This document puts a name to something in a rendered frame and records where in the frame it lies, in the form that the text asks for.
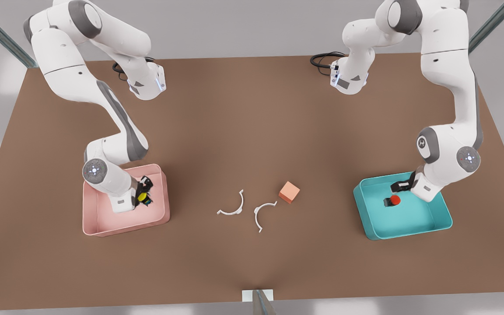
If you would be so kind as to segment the pink storage box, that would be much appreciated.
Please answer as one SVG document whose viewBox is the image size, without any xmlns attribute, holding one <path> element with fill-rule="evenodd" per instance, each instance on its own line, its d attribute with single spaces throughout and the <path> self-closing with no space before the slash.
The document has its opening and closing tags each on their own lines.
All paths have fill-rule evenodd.
<svg viewBox="0 0 504 315">
<path fill-rule="evenodd" d="M 167 183 L 162 169 L 157 164 L 148 164 L 127 169 L 127 172 L 138 180 L 143 175 L 150 178 L 154 184 L 150 189 L 152 203 L 138 205 L 126 213 L 114 213 L 108 196 L 84 183 L 82 227 L 86 235 L 107 237 L 154 227 L 170 219 Z"/>
</svg>

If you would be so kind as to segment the white curved clip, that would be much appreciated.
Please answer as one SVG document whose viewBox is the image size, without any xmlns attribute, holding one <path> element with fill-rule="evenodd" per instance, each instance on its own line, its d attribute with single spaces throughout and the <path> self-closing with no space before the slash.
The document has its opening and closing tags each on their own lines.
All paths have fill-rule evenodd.
<svg viewBox="0 0 504 315">
<path fill-rule="evenodd" d="M 216 212 L 216 214 L 230 217 L 242 213 L 245 203 L 244 195 L 244 189 L 241 189 L 238 193 L 235 193 L 230 202 L 225 202 L 225 204 Z"/>
<path fill-rule="evenodd" d="M 254 221 L 255 221 L 256 227 L 258 229 L 258 233 L 261 233 L 263 231 L 263 223 L 264 223 L 263 217 L 265 216 L 265 213 L 268 211 L 266 209 L 271 209 L 273 207 L 276 207 L 277 204 L 278 204 L 277 201 L 267 202 L 267 203 L 264 203 L 262 205 L 257 206 L 254 209 Z"/>
</svg>

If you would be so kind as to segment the orange cube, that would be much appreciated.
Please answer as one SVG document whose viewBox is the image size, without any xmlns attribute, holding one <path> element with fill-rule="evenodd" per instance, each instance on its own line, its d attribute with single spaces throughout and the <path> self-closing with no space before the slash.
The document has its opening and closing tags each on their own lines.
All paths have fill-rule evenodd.
<svg viewBox="0 0 504 315">
<path fill-rule="evenodd" d="M 278 196 L 287 203 L 291 204 L 293 200 L 296 198 L 296 195 L 298 195 L 299 191 L 300 189 L 298 187 L 296 187 L 291 182 L 287 181 L 282 187 L 282 189 L 279 191 Z"/>
</svg>

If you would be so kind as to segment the blue storage box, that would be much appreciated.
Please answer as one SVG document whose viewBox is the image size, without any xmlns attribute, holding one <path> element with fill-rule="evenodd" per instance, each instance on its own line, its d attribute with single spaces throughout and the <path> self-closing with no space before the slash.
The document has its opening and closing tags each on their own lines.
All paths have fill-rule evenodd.
<svg viewBox="0 0 504 315">
<path fill-rule="evenodd" d="M 452 217 L 441 193 L 431 202 L 425 202 L 410 191 L 399 192 L 398 205 L 385 205 L 384 200 L 392 196 L 390 185 L 409 177 L 410 172 L 365 178 L 354 188 L 354 198 L 368 239 L 378 241 L 452 227 Z"/>
</svg>

